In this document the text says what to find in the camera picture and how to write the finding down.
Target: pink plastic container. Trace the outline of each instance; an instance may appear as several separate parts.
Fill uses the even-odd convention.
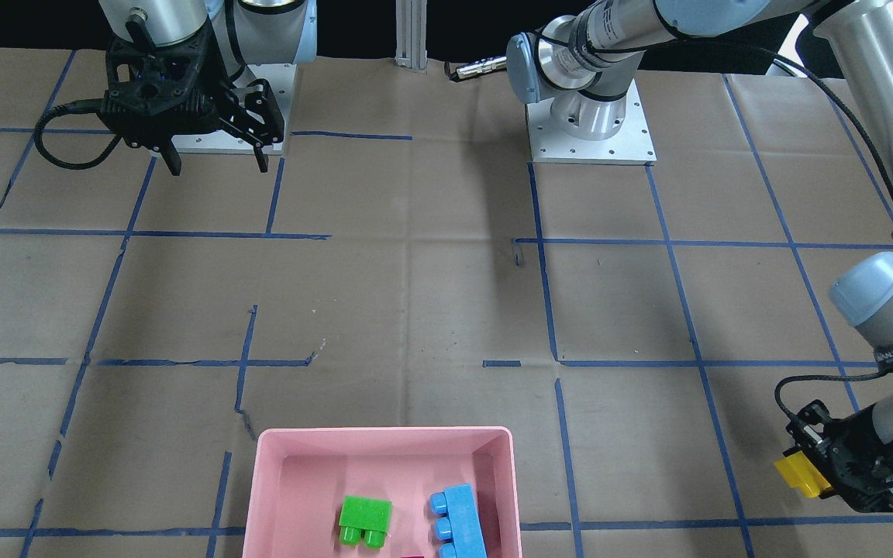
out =
[[[471,483],[489,558],[522,558],[512,434],[501,427],[267,430],[243,558],[435,558],[429,496]],[[380,550],[337,539],[348,494],[392,502]]]

